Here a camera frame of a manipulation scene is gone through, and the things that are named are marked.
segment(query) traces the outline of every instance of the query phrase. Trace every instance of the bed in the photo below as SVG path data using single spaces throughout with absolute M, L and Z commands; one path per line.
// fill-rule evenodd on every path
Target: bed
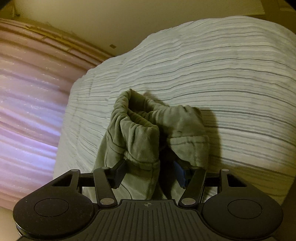
M 71 89 L 54 178 L 72 168 L 92 171 L 113 104 L 129 88 L 199 107 L 210 138 L 208 171 L 231 169 L 284 201 L 296 175 L 291 31 L 251 17 L 203 19 L 152 34 L 89 70 Z

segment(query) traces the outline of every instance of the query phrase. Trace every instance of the white striped fabric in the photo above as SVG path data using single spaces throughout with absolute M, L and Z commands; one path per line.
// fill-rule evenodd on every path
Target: white striped fabric
M 90 172 L 117 96 L 129 88 L 202 110 L 209 171 L 228 168 L 282 203 L 296 174 L 296 36 L 249 17 L 204 19 L 147 37 L 75 82 L 54 177 Z

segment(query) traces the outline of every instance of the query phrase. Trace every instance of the curtain fold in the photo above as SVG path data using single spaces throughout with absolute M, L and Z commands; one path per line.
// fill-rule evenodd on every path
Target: curtain fold
M 53 31 L 0 19 L 0 206 L 52 180 L 72 84 L 111 55 Z

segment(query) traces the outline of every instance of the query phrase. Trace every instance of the crosshair logo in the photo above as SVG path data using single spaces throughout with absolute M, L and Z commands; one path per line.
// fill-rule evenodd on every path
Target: crosshair logo
M 144 203 L 144 205 L 145 205 L 146 207 L 150 207 L 150 206 L 152 205 L 152 203 L 150 203 L 150 202 L 146 202 L 146 203 Z

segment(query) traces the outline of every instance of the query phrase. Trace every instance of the striped bed sheet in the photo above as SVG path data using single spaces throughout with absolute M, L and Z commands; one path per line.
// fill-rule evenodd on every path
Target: striped bed sheet
M 243 16 L 203 19 L 152 34 L 89 70 L 71 89 L 54 178 L 93 169 L 113 104 L 129 88 L 199 107 L 210 137 L 208 171 L 231 169 L 283 202 L 296 175 L 291 31 Z

